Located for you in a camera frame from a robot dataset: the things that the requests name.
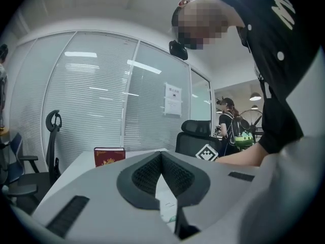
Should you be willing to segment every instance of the woman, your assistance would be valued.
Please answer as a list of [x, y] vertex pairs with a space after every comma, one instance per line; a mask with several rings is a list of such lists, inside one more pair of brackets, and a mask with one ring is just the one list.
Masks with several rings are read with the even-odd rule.
[[229, 156], [235, 153], [239, 153], [238, 148], [235, 145], [229, 143], [229, 137], [232, 133], [232, 121], [233, 117], [239, 116], [238, 110], [235, 108], [234, 102], [230, 98], [224, 98], [221, 103], [222, 114], [219, 117], [219, 125], [221, 128], [222, 136], [222, 149], [221, 156]]

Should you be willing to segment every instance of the black office chair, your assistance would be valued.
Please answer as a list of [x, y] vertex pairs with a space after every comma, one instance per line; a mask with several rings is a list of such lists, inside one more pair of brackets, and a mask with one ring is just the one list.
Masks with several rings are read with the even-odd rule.
[[221, 149], [221, 142], [211, 137], [210, 121], [187, 120], [182, 124], [182, 131], [177, 135], [175, 152], [196, 157], [196, 154], [209, 144], [217, 152]]
[[[25, 196], [17, 198], [17, 206], [28, 214], [31, 214], [35, 210], [39, 202], [44, 198], [46, 193], [49, 191], [49, 189], [52, 187], [52, 185], [60, 176], [60, 171], [58, 168], [59, 160], [58, 158], [56, 158], [54, 161], [55, 137], [57, 132], [62, 127], [61, 116], [58, 113], [59, 110], [54, 110], [51, 113], [49, 113], [46, 117], [46, 128], [51, 132], [49, 145], [46, 153], [46, 164], [48, 166], [49, 171], [42, 172], [42, 173], [37, 172], [37, 173], [24, 174], [18, 180], [19, 187], [25, 185], [38, 186], [38, 192], [35, 193], [35, 198], [37, 199], [37, 202]], [[55, 115], [55, 122], [54, 124], [52, 124], [52, 118], [54, 115]], [[57, 118], [60, 119], [59, 125], [56, 124]]]

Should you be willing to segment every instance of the window blinds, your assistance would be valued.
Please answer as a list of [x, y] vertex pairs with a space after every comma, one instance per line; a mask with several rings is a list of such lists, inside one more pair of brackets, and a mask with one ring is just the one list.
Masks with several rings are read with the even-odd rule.
[[[22, 63], [25, 60], [26, 55], [28, 54], [30, 47], [33, 45], [34, 41], [30, 41], [28, 43], [24, 43], [20, 46], [18, 46], [14, 53], [12, 54], [12, 59], [8, 62], [8, 66], [6, 67], [6, 72], [8, 75], [7, 80], [7, 94], [6, 94], [6, 104], [4, 109], [4, 124], [5, 126], [9, 127], [9, 112], [10, 112], [10, 105], [11, 105], [11, 99], [12, 94], [14, 91], [14, 85], [18, 76], [18, 73], [20, 71], [20, 68], [22, 66]], [[13, 136], [16, 135], [16, 131], [11, 130], [11, 134]]]
[[38, 39], [24, 60], [14, 87], [10, 130], [19, 132], [25, 155], [38, 156], [36, 165], [46, 171], [41, 140], [41, 113], [49, 75], [72, 34]]
[[[180, 88], [181, 116], [164, 114], [166, 83]], [[175, 150], [189, 119], [189, 67], [169, 54], [141, 43], [127, 97], [124, 148], [130, 151]]]
[[85, 150], [121, 147], [126, 84], [137, 41], [109, 34], [77, 33], [61, 55], [47, 89], [46, 115], [60, 110], [56, 156], [63, 172]]

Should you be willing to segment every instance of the red passport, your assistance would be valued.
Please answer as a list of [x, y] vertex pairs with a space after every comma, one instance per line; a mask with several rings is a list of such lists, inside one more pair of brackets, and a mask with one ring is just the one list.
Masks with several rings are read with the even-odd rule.
[[96, 167], [125, 159], [124, 148], [96, 147], [93, 151]]

